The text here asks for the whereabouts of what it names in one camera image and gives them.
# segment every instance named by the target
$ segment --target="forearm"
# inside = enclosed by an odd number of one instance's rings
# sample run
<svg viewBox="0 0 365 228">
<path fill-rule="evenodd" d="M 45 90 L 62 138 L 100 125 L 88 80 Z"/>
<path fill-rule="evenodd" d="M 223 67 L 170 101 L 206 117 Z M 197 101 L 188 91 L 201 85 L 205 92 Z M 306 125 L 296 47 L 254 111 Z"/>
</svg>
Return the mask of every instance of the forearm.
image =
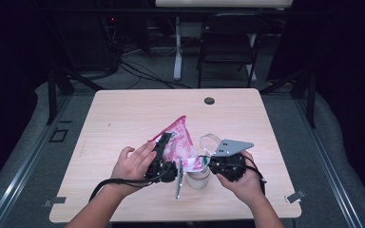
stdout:
<svg viewBox="0 0 365 228">
<path fill-rule="evenodd" d="M 257 228 L 280 228 L 283 227 L 277 213 L 269 200 L 262 196 L 251 203 L 246 203 L 254 215 L 254 222 Z"/>
<path fill-rule="evenodd" d="M 66 227 L 106 227 L 124 199 L 116 194 L 113 187 L 112 185 L 103 187 Z"/>
</svg>

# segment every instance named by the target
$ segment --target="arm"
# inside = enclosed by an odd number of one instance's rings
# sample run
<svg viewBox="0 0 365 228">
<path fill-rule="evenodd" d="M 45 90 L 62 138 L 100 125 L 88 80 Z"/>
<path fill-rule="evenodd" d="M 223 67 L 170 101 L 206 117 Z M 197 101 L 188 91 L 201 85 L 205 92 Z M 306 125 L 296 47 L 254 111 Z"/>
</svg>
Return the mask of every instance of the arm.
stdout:
<svg viewBox="0 0 365 228">
<path fill-rule="evenodd" d="M 155 145 L 155 142 L 147 142 L 129 157 L 128 154 L 133 152 L 134 148 L 124 148 L 111 178 L 142 180 L 156 157 L 156 152 L 153 151 Z M 115 183 L 104 186 L 66 227 L 106 227 L 121 201 L 139 189 L 141 188 Z"/>
<path fill-rule="evenodd" d="M 253 157 L 248 152 L 241 152 L 247 158 L 253 160 Z M 254 165 L 246 160 L 248 166 Z M 280 228 L 283 227 L 277 213 L 272 207 L 269 200 L 263 195 L 259 186 L 259 176 L 252 170 L 247 169 L 244 176 L 236 182 L 230 182 L 224 176 L 217 175 L 221 185 L 231 190 L 236 197 L 243 201 L 252 211 L 254 221 L 258 228 Z"/>
</svg>

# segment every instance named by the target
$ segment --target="person's left hand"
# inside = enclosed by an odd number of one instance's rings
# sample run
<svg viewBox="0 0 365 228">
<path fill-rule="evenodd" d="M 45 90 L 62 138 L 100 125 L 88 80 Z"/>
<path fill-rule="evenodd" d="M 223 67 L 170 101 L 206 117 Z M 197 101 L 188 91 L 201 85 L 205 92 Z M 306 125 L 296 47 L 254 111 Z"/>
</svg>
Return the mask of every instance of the person's left hand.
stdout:
<svg viewBox="0 0 365 228">
<path fill-rule="evenodd" d="M 147 142 L 137 150 L 127 146 L 121 151 L 120 158 L 112 170 L 112 179 L 125 179 L 125 180 L 143 180 L 144 174 L 147 172 L 147 168 L 156 158 L 155 148 L 156 142 Z M 122 198 L 138 191 L 140 187 L 129 186 L 127 184 L 110 184 Z"/>
</svg>

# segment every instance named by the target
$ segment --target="hand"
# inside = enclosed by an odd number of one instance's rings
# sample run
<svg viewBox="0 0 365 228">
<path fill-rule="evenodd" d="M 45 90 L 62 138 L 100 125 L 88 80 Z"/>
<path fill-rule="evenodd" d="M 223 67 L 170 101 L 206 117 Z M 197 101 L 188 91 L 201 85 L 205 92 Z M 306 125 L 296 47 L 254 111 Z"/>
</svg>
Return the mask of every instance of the hand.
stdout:
<svg viewBox="0 0 365 228">
<path fill-rule="evenodd" d="M 143 180 L 144 174 L 147 172 L 147 168 L 156 158 L 155 148 L 156 142 L 147 142 L 139 149 L 127 146 L 121 151 L 120 158 L 112 170 L 112 179 L 125 179 L 125 180 Z M 140 187 L 129 186 L 127 184 L 110 184 L 122 198 L 138 191 Z"/>
<path fill-rule="evenodd" d="M 253 156 L 247 151 L 242 151 L 241 154 L 254 161 Z M 245 160 L 245 164 L 254 167 L 254 164 L 247 159 Z M 250 169 L 247 169 L 244 176 L 235 182 L 229 181 L 221 174 L 217 174 L 217 177 L 223 187 L 232 191 L 239 200 L 243 201 L 250 207 L 254 201 L 259 198 L 264 198 L 259 185 L 259 175 Z"/>
</svg>

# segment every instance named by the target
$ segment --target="black chair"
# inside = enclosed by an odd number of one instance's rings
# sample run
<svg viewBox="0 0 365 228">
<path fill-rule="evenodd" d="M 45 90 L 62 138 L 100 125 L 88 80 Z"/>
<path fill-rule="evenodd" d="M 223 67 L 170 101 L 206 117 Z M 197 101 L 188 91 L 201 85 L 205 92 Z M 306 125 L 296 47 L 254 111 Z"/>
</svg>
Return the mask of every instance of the black chair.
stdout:
<svg viewBox="0 0 365 228">
<path fill-rule="evenodd" d="M 266 19 L 245 13 L 218 13 L 202 24 L 198 88 L 201 87 L 202 64 L 252 65 L 247 87 L 251 85 L 260 38 L 268 30 Z M 254 45 L 250 35 L 255 34 Z"/>
</svg>

